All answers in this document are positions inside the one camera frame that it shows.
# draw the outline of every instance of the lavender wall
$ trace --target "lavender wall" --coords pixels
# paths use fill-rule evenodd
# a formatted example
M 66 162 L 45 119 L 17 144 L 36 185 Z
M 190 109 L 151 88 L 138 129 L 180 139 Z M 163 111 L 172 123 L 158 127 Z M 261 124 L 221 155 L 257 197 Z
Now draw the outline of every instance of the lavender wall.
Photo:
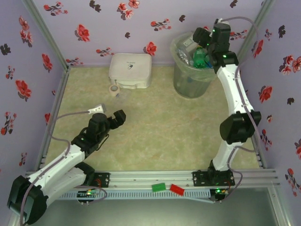
M 143 53 L 144 47 L 154 55 L 154 63 L 173 63 L 169 45 L 174 37 L 200 26 L 211 29 L 217 17 L 255 19 L 262 4 L 262 0 L 33 1 L 72 65 L 108 65 L 112 53 Z M 231 50 L 238 52 L 250 24 L 231 21 L 231 27 Z
M 21 1 L 1 1 L 0 20 L 0 225 L 5 226 L 12 182 L 34 170 L 63 67 Z
M 265 159 L 277 170 L 294 225 L 301 222 L 300 7 L 298 0 L 276 1 L 241 72 L 250 102 L 262 114 Z

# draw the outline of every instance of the white plastic container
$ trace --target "white plastic container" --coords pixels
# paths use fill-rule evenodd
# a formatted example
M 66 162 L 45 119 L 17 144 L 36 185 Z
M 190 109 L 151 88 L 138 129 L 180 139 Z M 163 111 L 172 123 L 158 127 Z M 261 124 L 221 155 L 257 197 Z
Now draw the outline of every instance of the white plastic container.
M 149 54 L 117 53 L 112 57 L 109 78 L 126 89 L 143 89 L 151 84 Z

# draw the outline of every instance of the red block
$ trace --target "red block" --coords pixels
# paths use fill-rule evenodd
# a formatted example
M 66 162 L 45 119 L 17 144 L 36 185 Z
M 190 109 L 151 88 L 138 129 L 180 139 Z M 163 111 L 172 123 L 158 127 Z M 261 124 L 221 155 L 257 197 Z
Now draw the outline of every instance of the red block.
M 185 190 L 177 185 L 171 184 L 170 191 L 183 196 Z

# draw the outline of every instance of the clear plastic trash can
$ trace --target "clear plastic trash can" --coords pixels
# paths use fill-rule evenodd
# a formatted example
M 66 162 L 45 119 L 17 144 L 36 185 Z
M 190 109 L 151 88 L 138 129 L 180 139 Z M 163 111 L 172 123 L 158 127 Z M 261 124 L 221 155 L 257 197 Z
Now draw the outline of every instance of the clear plastic trash can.
M 186 98 L 197 98 L 202 96 L 208 89 L 216 74 L 211 68 L 194 68 L 184 63 L 178 56 L 177 50 L 184 40 L 189 38 L 193 32 L 180 35 L 172 40 L 170 51 L 174 58 L 174 88 L 181 96 Z

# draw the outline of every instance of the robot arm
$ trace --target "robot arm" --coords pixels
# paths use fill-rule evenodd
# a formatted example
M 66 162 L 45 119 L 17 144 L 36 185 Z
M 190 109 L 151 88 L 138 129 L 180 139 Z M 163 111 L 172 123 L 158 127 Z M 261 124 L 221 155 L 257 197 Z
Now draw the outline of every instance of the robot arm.
M 100 112 L 96 107 L 90 113 Z M 35 223 L 46 211 L 48 206 L 65 192 L 79 185 L 90 185 L 94 179 L 94 169 L 82 162 L 90 154 L 99 149 L 100 143 L 111 129 L 123 125 L 126 120 L 125 113 L 120 110 L 114 113 L 115 118 L 107 118 L 103 113 L 95 113 L 89 120 L 88 127 L 84 128 L 71 142 L 67 149 L 50 164 L 24 178 L 19 176 L 12 184 L 7 206 L 20 215 L 21 203 L 28 187 L 36 178 L 39 180 L 33 185 L 26 199 L 24 208 L 24 221 L 27 224 Z M 50 165 L 58 162 L 51 169 Z
M 202 172 L 204 178 L 202 184 L 206 186 L 218 185 L 224 183 L 225 180 L 229 181 L 231 185 L 235 184 L 234 180 L 231 179 L 233 174 L 227 165 L 229 156 L 235 146 L 241 146 L 254 134 L 254 127 L 245 107 L 256 125 L 261 120 L 260 112 L 253 110 L 246 96 L 240 74 L 238 73 L 235 78 L 238 59 L 235 53 L 229 51 L 230 31 L 231 28 L 227 22 L 221 23 L 221 19 L 217 19 L 211 33 L 204 28 L 198 28 L 193 34 L 193 40 L 208 51 L 210 63 L 222 83 L 229 109 L 229 117 L 220 125 L 223 141 L 218 154 L 211 161 L 208 171 Z
M 229 110 L 229 116 L 236 115 L 236 113 L 245 114 L 246 110 L 243 106 L 241 97 L 239 95 L 239 91 L 236 85 L 235 81 L 235 71 L 237 69 L 237 66 L 235 64 L 232 65 L 226 65 L 225 67 L 220 67 L 217 71 L 217 77 L 222 83 L 222 87 L 224 89 L 227 102 L 228 102 L 228 110 Z M 244 92 L 244 87 L 240 79 L 240 74 L 238 73 L 237 81 L 239 83 L 239 86 L 241 88 L 241 93 L 243 94 L 243 98 L 245 100 L 246 107 L 249 112 L 252 112 L 254 109 L 252 105 L 250 104 L 246 93 Z M 223 140 L 220 148 L 218 150 L 218 153 L 216 157 L 213 159 L 213 165 L 214 168 L 218 171 L 226 171 L 228 170 L 227 161 L 228 158 L 235 146 L 241 146 L 243 145 L 243 142 L 233 142 L 231 144 L 228 144 L 226 140 Z

